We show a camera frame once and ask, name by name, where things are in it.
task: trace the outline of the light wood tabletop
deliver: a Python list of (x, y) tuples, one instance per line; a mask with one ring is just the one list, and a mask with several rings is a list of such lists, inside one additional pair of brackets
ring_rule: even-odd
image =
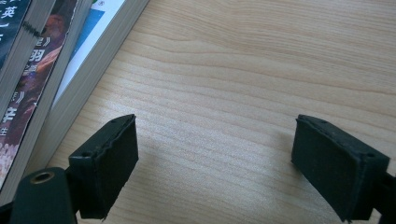
[(127, 114), (139, 162), (104, 223), (341, 223), (290, 162), (295, 119), (396, 174), (396, 2), (151, 0), (49, 166)]

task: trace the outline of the dark book cover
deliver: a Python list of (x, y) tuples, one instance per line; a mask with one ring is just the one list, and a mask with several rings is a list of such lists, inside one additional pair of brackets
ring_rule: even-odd
[(0, 120), (0, 188), (64, 46), (78, 0), (57, 0)]
[(11, 51), (12, 44), (22, 28), (23, 18), (31, 1), (0, 1), (0, 69)]

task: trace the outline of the stack of books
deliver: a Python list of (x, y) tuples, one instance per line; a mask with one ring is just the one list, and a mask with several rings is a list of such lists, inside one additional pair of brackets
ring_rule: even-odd
[(0, 205), (46, 167), (148, 1), (56, 0), (0, 122)]

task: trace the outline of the book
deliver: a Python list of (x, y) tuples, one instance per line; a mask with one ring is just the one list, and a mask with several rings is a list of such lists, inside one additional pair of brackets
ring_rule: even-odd
[(92, 1), (56, 0), (0, 122), (0, 205), (13, 200)]
[(149, 0), (102, 0), (92, 9), (26, 174), (45, 168)]
[(0, 1), (0, 115), (18, 83), (55, 0)]

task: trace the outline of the wooden table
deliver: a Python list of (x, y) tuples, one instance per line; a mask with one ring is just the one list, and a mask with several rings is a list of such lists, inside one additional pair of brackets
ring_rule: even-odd
[(131, 113), (140, 160), (105, 223), (341, 223), (290, 162), (295, 119), (396, 173), (396, 3), (151, 0), (49, 166)]

